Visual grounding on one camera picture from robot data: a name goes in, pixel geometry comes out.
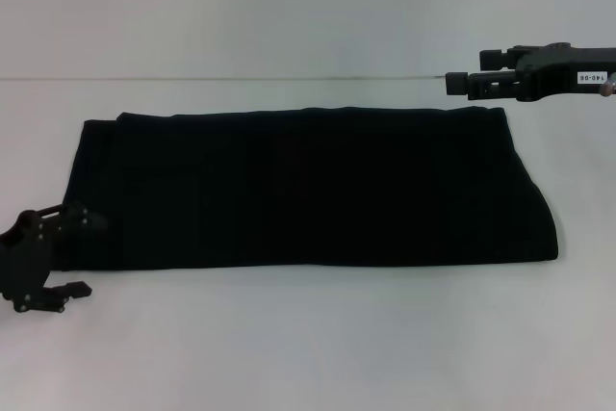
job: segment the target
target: white wall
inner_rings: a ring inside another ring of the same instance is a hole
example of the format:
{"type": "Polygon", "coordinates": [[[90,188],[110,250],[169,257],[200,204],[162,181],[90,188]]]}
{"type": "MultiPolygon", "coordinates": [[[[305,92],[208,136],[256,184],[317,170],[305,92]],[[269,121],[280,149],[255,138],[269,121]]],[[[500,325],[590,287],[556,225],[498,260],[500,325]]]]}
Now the white wall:
{"type": "MultiPolygon", "coordinates": [[[[613,46],[610,0],[0,0],[0,229],[64,194],[83,121],[310,106],[455,108],[427,76],[478,52],[613,46]]],[[[491,102],[554,213],[561,257],[474,268],[52,274],[58,317],[0,304],[0,409],[613,409],[616,107],[491,102]]]]}

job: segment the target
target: black towel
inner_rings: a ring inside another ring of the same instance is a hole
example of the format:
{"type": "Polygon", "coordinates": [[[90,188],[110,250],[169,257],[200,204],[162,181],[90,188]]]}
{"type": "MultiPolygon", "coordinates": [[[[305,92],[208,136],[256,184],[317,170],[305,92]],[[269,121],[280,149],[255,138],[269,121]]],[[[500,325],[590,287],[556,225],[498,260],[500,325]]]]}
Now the black towel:
{"type": "Polygon", "coordinates": [[[88,121],[64,201],[110,223],[57,270],[530,262],[552,215],[504,110],[308,109],[88,121]]]}

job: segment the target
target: white table surface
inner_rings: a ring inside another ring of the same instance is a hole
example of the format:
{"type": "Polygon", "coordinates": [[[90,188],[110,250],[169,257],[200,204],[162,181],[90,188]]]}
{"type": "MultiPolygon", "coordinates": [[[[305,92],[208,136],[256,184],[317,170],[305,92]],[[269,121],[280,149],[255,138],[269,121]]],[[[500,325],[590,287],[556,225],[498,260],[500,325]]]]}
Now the white table surface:
{"type": "MultiPolygon", "coordinates": [[[[468,104],[444,92],[442,81],[6,84],[1,221],[60,200],[86,118],[468,104]]],[[[614,101],[492,102],[552,207],[558,260],[54,273],[50,285],[83,279],[94,293],[62,315],[0,304],[0,409],[614,409],[614,101]]]]}

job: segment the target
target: robotic arm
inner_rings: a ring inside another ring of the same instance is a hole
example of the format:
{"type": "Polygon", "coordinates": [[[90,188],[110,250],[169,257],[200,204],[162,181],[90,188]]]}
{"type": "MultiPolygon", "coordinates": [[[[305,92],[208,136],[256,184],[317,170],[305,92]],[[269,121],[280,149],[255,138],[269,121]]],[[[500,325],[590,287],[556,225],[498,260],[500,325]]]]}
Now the robotic arm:
{"type": "Polygon", "coordinates": [[[575,48],[564,42],[545,47],[517,45],[504,53],[484,50],[479,60],[482,71],[497,72],[449,72],[447,95],[537,101],[559,93],[616,93],[616,48],[575,48]]]}

